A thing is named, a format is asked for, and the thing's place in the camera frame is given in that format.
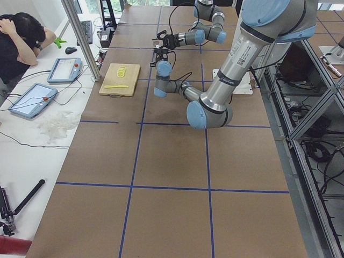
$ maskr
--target wooden cutting board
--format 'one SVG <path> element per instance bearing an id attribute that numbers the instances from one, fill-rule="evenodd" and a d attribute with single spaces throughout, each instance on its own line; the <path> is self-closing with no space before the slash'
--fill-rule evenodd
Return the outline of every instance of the wooden cutting board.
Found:
<path id="1" fill-rule="evenodd" d="M 124 76 L 119 77 L 118 71 L 124 71 Z M 140 73 L 139 64 L 127 64 L 127 63 L 112 63 L 106 72 L 103 84 L 99 90 L 100 95 L 119 95 L 119 96 L 133 96 L 136 82 Z"/>

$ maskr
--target white tablet with blue frame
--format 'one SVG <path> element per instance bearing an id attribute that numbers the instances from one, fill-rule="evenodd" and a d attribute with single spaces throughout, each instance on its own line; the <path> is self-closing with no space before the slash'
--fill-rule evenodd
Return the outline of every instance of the white tablet with blue frame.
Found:
<path id="1" fill-rule="evenodd" d="M 57 94 L 58 90 L 56 88 L 35 83 L 9 107 L 9 111 L 26 118 L 33 118 L 37 116 Z"/>
<path id="2" fill-rule="evenodd" d="M 81 70 L 80 58 L 57 58 L 48 75 L 48 83 L 74 82 Z"/>

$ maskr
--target black mouse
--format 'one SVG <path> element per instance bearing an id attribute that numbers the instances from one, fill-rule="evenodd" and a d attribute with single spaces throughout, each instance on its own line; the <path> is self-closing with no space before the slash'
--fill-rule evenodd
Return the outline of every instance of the black mouse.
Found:
<path id="1" fill-rule="evenodd" d="M 64 51 L 67 55 L 77 51 L 75 47 L 67 47 L 66 50 Z"/>

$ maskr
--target white table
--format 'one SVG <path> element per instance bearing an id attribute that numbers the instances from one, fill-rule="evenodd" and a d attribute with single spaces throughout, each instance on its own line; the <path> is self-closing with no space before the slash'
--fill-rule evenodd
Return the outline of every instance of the white table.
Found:
<path id="1" fill-rule="evenodd" d="M 56 30 L 55 34 L 57 36 L 60 35 L 66 22 L 67 20 L 62 22 Z M 90 48 L 95 57 L 99 51 L 97 45 L 100 46 L 100 44 L 96 34 L 97 28 L 94 28 L 94 31 L 94 44 L 90 45 Z M 55 44 L 48 46 L 38 56 L 38 65 L 30 67 L 24 76 L 42 70 L 50 70 L 56 58 L 79 57 L 82 59 L 83 65 L 87 65 L 80 47 L 76 46 L 76 37 L 71 25 L 67 27 L 62 39 L 67 41 L 67 43 L 61 44 L 62 48 L 58 49 Z M 73 54 L 66 55 L 65 49 L 67 46 L 76 47 L 77 51 Z M 46 81 L 47 77 L 48 73 L 44 73 L 25 78 L 20 81 L 12 93 L 23 94 L 36 82 L 49 85 Z M 54 139 L 52 141 L 48 135 L 42 134 L 42 129 L 39 128 L 39 125 L 42 123 L 51 123 L 53 120 L 56 120 L 56 117 L 69 112 L 71 113 L 68 117 L 73 117 L 73 121 L 77 121 L 78 124 L 80 115 L 92 91 L 94 79 L 90 70 L 87 69 L 78 80 L 82 84 L 82 88 L 70 102 L 66 105 L 59 105 L 56 102 L 51 102 L 49 106 L 34 119 L 25 119 L 13 115 L 9 111 L 1 111 L 0 122 L 2 125 L 0 126 L 0 131 L 24 144 L 70 146 L 77 126 L 71 130 L 67 130 L 66 137 Z M 78 90 L 80 84 L 74 82 L 67 89 L 65 88 L 68 84 L 55 84 L 53 86 L 56 87 L 58 91 L 64 89 L 64 91 L 56 96 L 56 101 L 65 103 Z M 15 100 L 15 97 L 9 97 L 0 107 L 0 110 L 6 110 L 11 104 L 10 101 L 13 102 Z M 0 185 L 6 190 L 12 210 L 18 206 L 40 179 L 46 181 L 36 195 L 22 209 L 19 215 L 14 217 L 17 230 L 13 237 L 33 240 L 67 152 L 68 148 L 22 146 L 14 140 L 0 134 Z M 16 256 L 3 255 L 2 257 L 13 258 Z"/>

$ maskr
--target red cylinder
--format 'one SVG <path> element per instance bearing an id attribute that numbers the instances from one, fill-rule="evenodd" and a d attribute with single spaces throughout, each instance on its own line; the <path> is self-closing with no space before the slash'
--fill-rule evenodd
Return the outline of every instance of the red cylinder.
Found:
<path id="1" fill-rule="evenodd" d="M 32 241 L 0 236 L 0 254 L 26 255 Z"/>

